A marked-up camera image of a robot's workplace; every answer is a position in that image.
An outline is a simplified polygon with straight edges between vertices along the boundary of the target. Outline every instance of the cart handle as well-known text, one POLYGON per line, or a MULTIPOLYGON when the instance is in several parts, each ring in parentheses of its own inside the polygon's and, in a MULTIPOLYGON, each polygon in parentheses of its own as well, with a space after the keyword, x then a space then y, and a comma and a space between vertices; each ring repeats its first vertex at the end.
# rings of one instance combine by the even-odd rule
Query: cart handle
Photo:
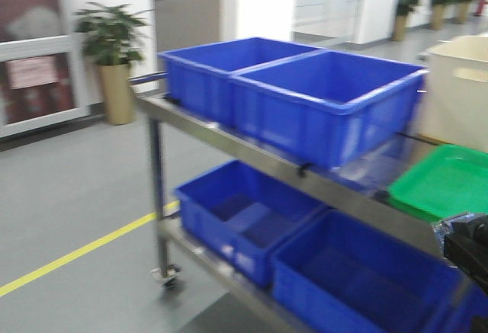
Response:
POLYGON ((156 80, 164 79, 168 76, 167 72, 153 72, 151 74, 145 74, 141 76, 133 76, 128 78, 130 85, 138 85, 148 82, 154 82, 156 80))

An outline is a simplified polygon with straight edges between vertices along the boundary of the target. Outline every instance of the metal shelf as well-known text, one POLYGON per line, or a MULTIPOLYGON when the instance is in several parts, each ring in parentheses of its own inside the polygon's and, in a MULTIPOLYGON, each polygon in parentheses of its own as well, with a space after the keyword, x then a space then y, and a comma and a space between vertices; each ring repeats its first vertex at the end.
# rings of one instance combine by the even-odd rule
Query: metal shelf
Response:
POLYGON ((190 114, 168 103, 161 95, 137 98, 137 103, 152 120, 176 127, 331 207, 442 258, 429 223, 374 196, 418 158, 434 149, 434 145, 399 134, 344 167, 328 171, 312 166, 300 174, 304 161, 190 114), (388 156, 392 149, 396 155, 388 156))
POLYGON ((301 320, 278 305, 264 290, 260 290, 234 267, 218 257, 180 227, 180 220, 158 222, 158 233, 181 247, 188 256, 225 286, 241 303, 266 321, 274 331, 282 333, 313 333, 301 320))

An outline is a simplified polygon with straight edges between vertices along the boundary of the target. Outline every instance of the paper sign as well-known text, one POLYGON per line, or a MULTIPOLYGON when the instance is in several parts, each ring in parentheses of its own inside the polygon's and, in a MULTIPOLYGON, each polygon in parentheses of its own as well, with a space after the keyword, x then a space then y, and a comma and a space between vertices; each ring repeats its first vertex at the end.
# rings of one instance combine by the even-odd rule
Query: paper sign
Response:
POLYGON ((58 82, 54 56, 32 57, 6 63, 11 89, 58 82))

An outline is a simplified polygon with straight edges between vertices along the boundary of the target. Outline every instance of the blue plastic crate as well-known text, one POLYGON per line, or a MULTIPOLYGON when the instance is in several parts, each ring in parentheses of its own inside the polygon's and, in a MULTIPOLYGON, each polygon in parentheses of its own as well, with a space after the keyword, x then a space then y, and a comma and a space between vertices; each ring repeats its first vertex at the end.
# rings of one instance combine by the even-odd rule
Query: blue plastic crate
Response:
POLYGON ((470 333, 471 320, 475 315, 486 318, 488 316, 488 297, 484 292, 474 287, 456 309, 452 309, 445 319, 442 333, 470 333))
POLYGON ((325 207, 238 161, 175 190, 183 227, 260 287, 273 276, 270 257, 325 207))
POLYGON ((236 128, 333 168, 405 127, 420 66, 321 51, 232 77, 236 128))
POLYGON ((274 258, 273 295, 327 333, 437 333, 456 270, 332 211, 274 258))
POLYGON ((233 126, 233 93, 228 78, 240 69, 296 56, 317 47, 249 38, 158 53, 168 71, 169 94, 211 120, 233 126))

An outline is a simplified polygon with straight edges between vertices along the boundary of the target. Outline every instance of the crate handle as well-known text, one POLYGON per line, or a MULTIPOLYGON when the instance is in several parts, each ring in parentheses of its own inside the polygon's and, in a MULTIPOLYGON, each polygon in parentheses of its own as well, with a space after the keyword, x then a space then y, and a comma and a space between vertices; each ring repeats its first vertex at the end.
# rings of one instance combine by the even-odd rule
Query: crate handle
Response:
POLYGON ((473 80, 475 82, 488 82, 488 71, 478 70, 471 68, 456 68, 454 70, 454 76, 456 78, 473 80))

